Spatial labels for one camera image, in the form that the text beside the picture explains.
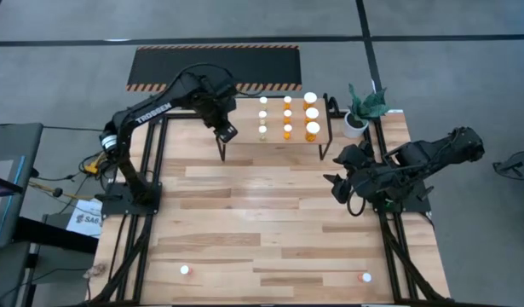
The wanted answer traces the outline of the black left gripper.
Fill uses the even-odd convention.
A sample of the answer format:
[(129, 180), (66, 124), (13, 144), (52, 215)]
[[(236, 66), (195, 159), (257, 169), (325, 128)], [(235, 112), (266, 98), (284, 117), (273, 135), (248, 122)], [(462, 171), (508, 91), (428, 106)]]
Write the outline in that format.
[(228, 121), (227, 114), (219, 108), (210, 107), (204, 110), (204, 124), (207, 128), (212, 128), (217, 133), (217, 139), (223, 143), (230, 142), (238, 135), (237, 129)]

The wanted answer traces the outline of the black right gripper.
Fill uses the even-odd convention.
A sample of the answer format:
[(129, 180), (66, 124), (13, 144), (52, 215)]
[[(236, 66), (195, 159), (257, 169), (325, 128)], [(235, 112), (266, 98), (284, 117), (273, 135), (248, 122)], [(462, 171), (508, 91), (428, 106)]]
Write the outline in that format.
[[(375, 162), (374, 152), (370, 143), (352, 144), (346, 146), (333, 160), (344, 167), (367, 167)], [(355, 193), (361, 198), (370, 198), (381, 188), (379, 179), (383, 172), (382, 166), (373, 166), (356, 171), (350, 178)], [(340, 204), (345, 204), (351, 191), (351, 184), (338, 174), (325, 174), (324, 179), (332, 184), (331, 194)]]

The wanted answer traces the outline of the green plant in white pot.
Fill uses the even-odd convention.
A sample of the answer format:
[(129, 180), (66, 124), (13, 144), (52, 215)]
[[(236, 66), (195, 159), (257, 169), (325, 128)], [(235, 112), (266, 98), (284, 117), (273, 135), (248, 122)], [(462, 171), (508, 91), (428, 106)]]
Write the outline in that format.
[(352, 102), (348, 106), (348, 115), (344, 117), (345, 122), (352, 128), (363, 131), (371, 119), (384, 116), (390, 109), (385, 101), (386, 90), (386, 88), (383, 88), (379, 91), (374, 91), (362, 100), (356, 95), (354, 86), (349, 84), (348, 92)]

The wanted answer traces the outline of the black hazard-striped floor mat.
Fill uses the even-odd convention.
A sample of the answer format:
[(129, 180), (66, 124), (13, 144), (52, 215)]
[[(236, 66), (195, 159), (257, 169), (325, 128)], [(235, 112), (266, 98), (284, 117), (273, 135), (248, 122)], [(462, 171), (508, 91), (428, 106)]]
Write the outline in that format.
[(299, 91), (300, 49), (294, 44), (141, 46), (136, 49), (127, 91), (161, 91), (183, 68), (208, 63), (229, 70), (241, 91)]

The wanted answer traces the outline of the printed white paper sheet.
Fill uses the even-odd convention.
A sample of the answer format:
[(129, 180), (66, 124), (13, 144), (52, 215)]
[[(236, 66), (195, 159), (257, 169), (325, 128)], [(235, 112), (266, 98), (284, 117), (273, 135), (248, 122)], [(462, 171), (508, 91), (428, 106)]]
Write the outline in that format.
[(102, 203), (96, 199), (79, 200), (66, 226), (67, 231), (99, 239), (102, 231)]

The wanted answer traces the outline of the grey office chair base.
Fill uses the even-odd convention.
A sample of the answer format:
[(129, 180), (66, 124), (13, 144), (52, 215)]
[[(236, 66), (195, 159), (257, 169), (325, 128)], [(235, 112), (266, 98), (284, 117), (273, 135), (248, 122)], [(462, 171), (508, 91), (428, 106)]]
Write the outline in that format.
[(494, 162), (492, 167), (501, 177), (524, 181), (524, 151), (513, 153), (504, 162)]

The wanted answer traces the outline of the brown crumpled lump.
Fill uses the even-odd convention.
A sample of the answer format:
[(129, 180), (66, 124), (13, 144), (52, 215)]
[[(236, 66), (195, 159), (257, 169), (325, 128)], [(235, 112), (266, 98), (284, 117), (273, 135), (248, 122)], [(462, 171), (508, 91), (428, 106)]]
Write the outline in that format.
[(83, 278), (88, 280), (93, 277), (103, 275), (106, 270), (107, 266), (105, 264), (95, 264), (83, 273)]

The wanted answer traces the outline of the black bench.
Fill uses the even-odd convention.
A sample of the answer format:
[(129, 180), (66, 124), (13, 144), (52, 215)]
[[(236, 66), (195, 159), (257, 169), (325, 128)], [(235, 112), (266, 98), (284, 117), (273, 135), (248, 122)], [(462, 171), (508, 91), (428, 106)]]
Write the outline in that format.
[(99, 241), (92, 236), (61, 229), (26, 217), (18, 219), (12, 240), (90, 254), (95, 254)]

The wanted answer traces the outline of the grey office desk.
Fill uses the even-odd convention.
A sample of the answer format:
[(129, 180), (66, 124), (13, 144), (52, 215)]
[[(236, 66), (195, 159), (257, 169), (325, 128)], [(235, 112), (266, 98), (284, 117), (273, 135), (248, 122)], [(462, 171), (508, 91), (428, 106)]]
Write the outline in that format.
[(25, 157), (23, 170), (19, 180), (23, 192), (20, 193), (19, 196), (15, 196), (12, 200), (12, 206), (6, 217), (6, 221), (3, 225), (3, 232), (0, 236), (0, 247), (6, 246), (12, 241), (12, 235), (20, 217), (20, 210), (25, 197), (26, 188), (37, 156), (42, 131), (43, 126), (39, 123), (0, 125), (0, 155), (22, 155)]

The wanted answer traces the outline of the wooden shelf black metal frame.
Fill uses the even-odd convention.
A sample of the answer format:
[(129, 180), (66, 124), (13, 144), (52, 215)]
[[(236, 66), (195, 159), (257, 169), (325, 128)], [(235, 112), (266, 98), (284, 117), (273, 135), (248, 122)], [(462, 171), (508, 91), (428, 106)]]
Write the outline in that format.
[[(284, 139), (284, 96), (267, 97), (268, 104), (266, 108), (261, 106), (259, 98), (238, 98), (236, 100), (237, 108), (228, 115), (228, 118), (237, 128), (238, 135), (229, 142), (230, 145), (315, 144), (318, 146), (320, 159), (325, 158), (333, 140), (330, 111), (337, 110), (334, 98), (328, 96), (318, 97), (317, 102), (313, 106), (320, 112), (319, 117), (315, 121), (320, 125), (320, 132), (314, 142), (305, 140), (306, 125), (304, 124), (305, 110), (303, 109), (303, 98), (291, 98), (290, 110), (292, 115), (290, 125), (292, 126), (292, 131), (289, 140)], [(261, 110), (268, 113), (265, 124), (268, 131), (265, 141), (259, 139), (258, 132), (258, 127), (260, 126), (258, 114)]]

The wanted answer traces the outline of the black aluminium rig frame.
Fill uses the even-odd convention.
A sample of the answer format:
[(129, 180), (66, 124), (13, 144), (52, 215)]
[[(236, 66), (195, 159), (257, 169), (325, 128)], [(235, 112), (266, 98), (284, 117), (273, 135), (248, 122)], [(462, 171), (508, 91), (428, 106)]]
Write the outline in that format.
[(435, 289), (424, 279), (420, 271), (413, 264), (406, 240), (405, 226), (401, 217), (402, 213), (421, 213), (423, 217), (430, 211), (428, 198), (423, 200), (416, 196), (407, 196), (398, 202), (388, 203), (383, 198), (376, 200), (374, 204), (381, 226), (383, 237), (383, 250), (386, 257), (386, 264), (389, 273), (389, 283), (393, 301), (399, 303), (403, 297), (401, 294), (400, 281), (395, 259), (401, 262), (404, 276), (406, 278), (406, 288), (409, 292), (409, 300), (420, 301), (418, 290), (428, 301), (445, 300)]
[(96, 199), (102, 202), (101, 213), (104, 218), (119, 215), (130, 219), (124, 259), (116, 271), (109, 275), (109, 281), (100, 294), (90, 300), (96, 307), (133, 306), (141, 302), (153, 220), (159, 211), (163, 193), (160, 173), (168, 128), (167, 113), (146, 124), (148, 125), (147, 139), (141, 168), (135, 170), (152, 185), (155, 195), (153, 202), (147, 206), (136, 204), (124, 175), (109, 159), (116, 166), (116, 170), (121, 172), (124, 181), (113, 182), (105, 188), (104, 194), (96, 195)]

